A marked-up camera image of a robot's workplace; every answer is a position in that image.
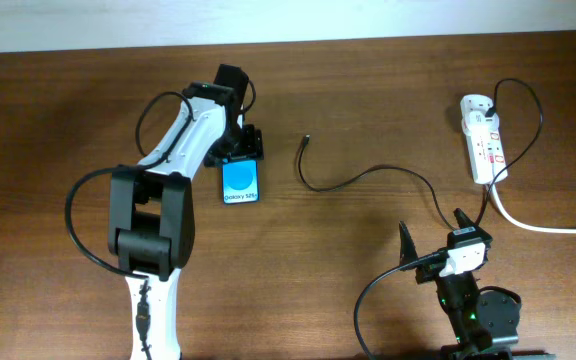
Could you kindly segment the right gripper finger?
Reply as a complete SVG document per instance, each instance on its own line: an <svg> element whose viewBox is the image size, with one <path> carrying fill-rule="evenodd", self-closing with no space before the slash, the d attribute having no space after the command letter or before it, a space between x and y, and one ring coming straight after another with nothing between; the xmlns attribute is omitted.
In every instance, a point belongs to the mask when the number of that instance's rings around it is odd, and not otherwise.
<svg viewBox="0 0 576 360"><path fill-rule="evenodd" d="M403 221L399 222L400 255L399 267L402 271L409 270L419 259L412 236Z"/></svg>
<svg viewBox="0 0 576 360"><path fill-rule="evenodd" d="M465 212L462 209L456 208L453 211L453 215L457 220L459 230L465 230L467 228L474 227L474 222L465 214Z"/></svg>

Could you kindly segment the blue Galaxy smartphone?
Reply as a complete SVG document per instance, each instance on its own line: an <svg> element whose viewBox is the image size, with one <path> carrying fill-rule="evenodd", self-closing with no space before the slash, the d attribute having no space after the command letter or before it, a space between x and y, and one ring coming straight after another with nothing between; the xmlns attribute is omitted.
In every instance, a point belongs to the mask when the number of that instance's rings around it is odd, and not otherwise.
<svg viewBox="0 0 576 360"><path fill-rule="evenodd" d="M260 199L257 162L246 160L224 165L222 190L227 205L257 202Z"/></svg>

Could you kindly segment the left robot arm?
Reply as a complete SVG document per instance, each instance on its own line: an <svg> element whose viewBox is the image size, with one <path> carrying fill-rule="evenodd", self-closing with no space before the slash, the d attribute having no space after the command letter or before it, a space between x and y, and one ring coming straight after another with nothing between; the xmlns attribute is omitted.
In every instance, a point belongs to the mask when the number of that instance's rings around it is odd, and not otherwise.
<svg viewBox="0 0 576 360"><path fill-rule="evenodd" d="M118 260L132 309L134 359L179 359L177 289L194 245L192 180L200 167L263 159L262 133L246 123L254 88L222 64L211 83L193 82L173 125L134 168L111 177L108 248Z"/></svg>

